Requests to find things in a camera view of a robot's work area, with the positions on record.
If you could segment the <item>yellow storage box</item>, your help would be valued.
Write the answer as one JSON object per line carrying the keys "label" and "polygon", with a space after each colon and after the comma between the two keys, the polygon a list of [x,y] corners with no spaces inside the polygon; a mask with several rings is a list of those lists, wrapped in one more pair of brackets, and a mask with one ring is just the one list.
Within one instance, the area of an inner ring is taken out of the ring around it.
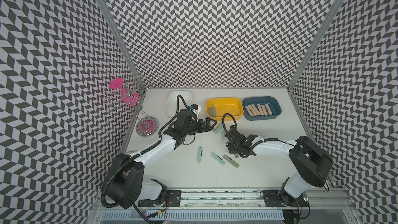
{"label": "yellow storage box", "polygon": [[[209,116],[208,108],[212,105],[215,106],[217,117]],[[207,116],[216,121],[221,121],[223,115],[226,113],[231,114],[235,120],[239,120],[244,113],[242,102],[236,97],[221,97],[209,99],[206,102],[205,109]]]}

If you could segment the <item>pink fruit knife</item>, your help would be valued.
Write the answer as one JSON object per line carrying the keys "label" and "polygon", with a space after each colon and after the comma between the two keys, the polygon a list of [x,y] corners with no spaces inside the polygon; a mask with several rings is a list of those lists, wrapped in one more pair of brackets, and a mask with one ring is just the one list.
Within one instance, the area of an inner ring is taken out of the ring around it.
{"label": "pink fruit knife", "polygon": [[265,105],[261,105],[261,107],[262,107],[264,116],[268,116],[268,112],[267,112],[267,110],[266,110],[266,108],[265,108]]}
{"label": "pink fruit knife", "polygon": [[257,106],[258,106],[258,109],[259,109],[260,114],[261,114],[262,116],[264,116],[264,113],[263,113],[263,110],[262,110],[261,105],[258,104]]}
{"label": "pink fruit knife", "polygon": [[251,105],[248,105],[248,107],[250,108],[251,112],[253,113],[254,116],[257,116],[256,111],[253,109],[253,107]]}
{"label": "pink fruit knife", "polygon": [[266,108],[266,110],[268,112],[268,115],[271,116],[273,113],[272,113],[272,110],[271,110],[270,106],[268,104],[265,104],[265,108]]}
{"label": "pink fruit knife", "polygon": [[245,109],[247,110],[248,114],[249,114],[251,117],[254,116],[254,114],[252,113],[252,111],[251,111],[251,109],[250,109],[250,107],[249,107],[248,105],[245,106]]}
{"label": "pink fruit knife", "polygon": [[256,108],[256,106],[255,106],[254,104],[252,104],[251,106],[252,106],[252,108],[254,109],[254,111],[256,112],[256,114],[257,114],[258,116],[261,116],[261,113],[258,111],[258,109]]}

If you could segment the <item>white storage box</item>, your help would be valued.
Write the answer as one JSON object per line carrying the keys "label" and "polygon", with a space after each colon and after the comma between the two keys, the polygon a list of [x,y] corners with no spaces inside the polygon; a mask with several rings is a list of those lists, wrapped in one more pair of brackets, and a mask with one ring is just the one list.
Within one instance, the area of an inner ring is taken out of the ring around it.
{"label": "white storage box", "polygon": [[175,116],[177,111],[177,102],[179,102],[179,108],[186,108],[181,100],[177,100],[177,97],[181,95],[187,106],[191,105],[192,93],[189,91],[175,90],[172,91],[167,99],[166,105],[164,107],[163,115],[166,118],[171,119]]}

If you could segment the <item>dark teal storage box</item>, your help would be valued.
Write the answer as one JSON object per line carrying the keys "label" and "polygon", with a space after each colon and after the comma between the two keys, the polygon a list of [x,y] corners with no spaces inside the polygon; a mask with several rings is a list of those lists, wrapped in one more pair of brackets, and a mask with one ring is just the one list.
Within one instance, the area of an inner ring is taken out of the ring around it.
{"label": "dark teal storage box", "polygon": [[271,96],[247,97],[242,105],[249,121],[276,119],[282,113],[279,102]]}

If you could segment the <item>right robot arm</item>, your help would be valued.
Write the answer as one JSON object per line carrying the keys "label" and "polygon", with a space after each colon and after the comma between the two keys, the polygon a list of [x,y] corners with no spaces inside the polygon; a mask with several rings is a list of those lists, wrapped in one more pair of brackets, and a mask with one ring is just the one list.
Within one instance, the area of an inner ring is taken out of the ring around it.
{"label": "right robot arm", "polygon": [[272,156],[292,162],[296,172],[288,177],[277,195],[284,206],[292,206],[303,199],[303,193],[311,187],[328,189],[326,179],[331,171],[333,160],[307,136],[294,141],[278,138],[263,138],[258,135],[242,135],[231,114],[224,114],[221,126],[227,139],[229,152],[243,159],[250,156]]}

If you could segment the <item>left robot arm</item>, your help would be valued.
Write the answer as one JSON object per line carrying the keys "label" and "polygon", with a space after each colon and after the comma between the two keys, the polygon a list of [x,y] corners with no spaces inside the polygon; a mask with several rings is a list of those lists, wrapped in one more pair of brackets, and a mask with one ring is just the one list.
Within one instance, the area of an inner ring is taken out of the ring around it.
{"label": "left robot arm", "polygon": [[130,208],[136,201],[163,204],[167,187],[156,179],[145,182],[145,169],[176,150],[187,136],[209,132],[216,126],[217,121],[214,119],[198,118],[199,111],[196,104],[177,108],[173,118],[159,129],[156,142],[130,155],[117,155],[101,188],[102,206]]}

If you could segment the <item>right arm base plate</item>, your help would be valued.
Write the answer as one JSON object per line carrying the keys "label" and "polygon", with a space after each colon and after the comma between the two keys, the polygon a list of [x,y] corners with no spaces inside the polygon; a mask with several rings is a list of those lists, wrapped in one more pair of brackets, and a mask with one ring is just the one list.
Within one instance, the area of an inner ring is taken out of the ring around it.
{"label": "right arm base plate", "polygon": [[294,198],[286,192],[280,192],[280,190],[266,189],[260,192],[260,196],[263,198],[264,203],[267,207],[307,207],[308,204],[304,199],[303,195],[298,198]]}

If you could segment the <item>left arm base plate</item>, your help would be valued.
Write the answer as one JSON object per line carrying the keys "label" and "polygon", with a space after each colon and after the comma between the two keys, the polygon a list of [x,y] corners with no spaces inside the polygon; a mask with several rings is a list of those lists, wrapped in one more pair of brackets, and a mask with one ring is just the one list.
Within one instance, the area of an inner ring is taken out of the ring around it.
{"label": "left arm base plate", "polygon": [[138,206],[165,208],[168,205],[168,207],[180,207],[181,194],[181,190],[166,190],[156,200],[139,200]]}

